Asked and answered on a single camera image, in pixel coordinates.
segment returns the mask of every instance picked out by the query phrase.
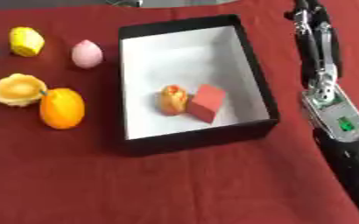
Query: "red block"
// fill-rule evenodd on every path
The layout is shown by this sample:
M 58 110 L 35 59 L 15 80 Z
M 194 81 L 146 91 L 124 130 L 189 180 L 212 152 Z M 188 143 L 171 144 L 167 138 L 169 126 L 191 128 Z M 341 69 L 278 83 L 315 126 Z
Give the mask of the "red block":
M 212 123 L 225 95 L 223 90 L 203 84 L 187 105 L 187 112 L 206 123 Z

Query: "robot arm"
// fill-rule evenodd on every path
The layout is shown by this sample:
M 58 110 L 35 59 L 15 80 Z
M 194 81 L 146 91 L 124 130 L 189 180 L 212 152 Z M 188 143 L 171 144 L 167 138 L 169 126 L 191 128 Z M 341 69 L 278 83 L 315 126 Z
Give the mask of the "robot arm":
M 342 74 L 337 35 L 316 0 L 295 4 L 285 17 L 295 24 L 302 103 L 322 155 L 359 208 L 359 111 L 337 83 Z

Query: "red tablecloth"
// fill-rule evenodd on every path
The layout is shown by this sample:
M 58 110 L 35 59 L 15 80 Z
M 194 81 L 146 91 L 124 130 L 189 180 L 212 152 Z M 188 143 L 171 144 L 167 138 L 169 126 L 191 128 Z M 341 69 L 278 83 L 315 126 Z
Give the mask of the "red tablecloth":
M 359 0 L 323 1 L 342 44 L 341 81 L 359 107 Z M 120 223 L 358 224 L 359 212 L 311 138 L 297 102 L 301 90 L 290 0 L 243 0 L 221 6 L 140 10 L 94 6 L 0 11 L 0 47 L 11 27 L 46 37 L 37 58 L 0 58 L 0 78 L 33 74 L 50 88 L 70 87 L 87 103 L 77 129 L 56 131 L 38 106 L 0 105 L 0 224 Z M 114 101 L 117 30 L 123 25 L 235 13 L 260 60 L 282 114 L 265 139 L 150 157 L 119 152 Z M 70 47 L 90 39 L 106 62 L 75 69 Z

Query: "pink ball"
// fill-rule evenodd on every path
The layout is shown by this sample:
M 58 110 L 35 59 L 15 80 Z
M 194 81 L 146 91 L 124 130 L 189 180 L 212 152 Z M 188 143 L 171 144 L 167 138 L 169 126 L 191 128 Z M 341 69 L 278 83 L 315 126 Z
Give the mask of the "pink ball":
M 72 49 L 72 61 L 81 68 L 95 67 L 103 61 L 103 53 L 98 45 L 83 40 Z

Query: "toy fruit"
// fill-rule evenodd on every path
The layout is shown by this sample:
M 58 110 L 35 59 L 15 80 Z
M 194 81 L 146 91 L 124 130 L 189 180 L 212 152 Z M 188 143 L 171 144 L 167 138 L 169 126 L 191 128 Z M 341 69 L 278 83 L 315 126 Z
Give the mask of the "toy fruit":
M 38 101 L 46 91 L 46 84 L 32 75 L 15 73 L 0 80 L 0 102 L 8 106 L 24 107 Z
M 187 92 L 177 86 L 165 87 L 160 93 L 159 107 L 163 113 L 175 116 L 185 111 L 187 105 Z
M 45 40 L 30 27 L 16 27 L 10 32 L 11 50 L 23 57 L 39 54 Z
M 48 126 L 57 129 L 70 129 L 79 124 L 84 117 L 84 101 L 69 88 L 55 88 L 42 92 L 40 117 Z
M 98 45 L 89 40 L 83 40 L 72 49 L 72 61 L 81 68 L 91 68 L 99 65 L 103 53 Z

